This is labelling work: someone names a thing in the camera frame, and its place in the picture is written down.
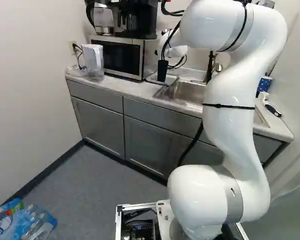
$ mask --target gray carpet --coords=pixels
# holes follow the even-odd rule
[[[165,186],[83,146],[25,198],[48,209],[58,226],[50,240],[114,240],[118,204],[167,199]]]

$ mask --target wall outlet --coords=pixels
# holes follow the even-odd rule
[[[72,44],[77,44],[77,42],[76,41],[68,41],[68,44],[69,44],[71,54],[76,55],[76,52],[75,52],[74,47],[72,46]]]

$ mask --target gray countertop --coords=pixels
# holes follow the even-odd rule
[[[85,77],[73,76],[66,74],[65,78],[77,83],[85,84],[93,88],[108,91],[134,100],[142,101],[148,104],[153,104],[159,107],[177,111],[180,113],[188,114],[197,118],[201,118],[202,107],[197,105],[180,105],[176,102],[154,98],[154,94],[159,91],[162,86],[145,82],[145,81],[131,81],[121,79],[113,76],[104,76],[104,80],[100,82],[90,81]],[[261,102],[256,99],[256,106],[262,116],[265,118],[269,127],[254,124],[253,132],[269,138],[277,139],[284,142],[292,142],[294,139],[293,134],[285,125],[285,123],[278,117],[270,113]]]

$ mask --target sink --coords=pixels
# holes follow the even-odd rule
[[[180,77],[170,86],[163,86],[153,97],[202,111],[205,88],[205,83]],[[258,108],[254,111],[254,123],[269,128]]]

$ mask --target water bottle pack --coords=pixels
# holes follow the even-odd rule
[[[0,240],[46,240],[58,221],[45,209],[16,198],[0,206]]]

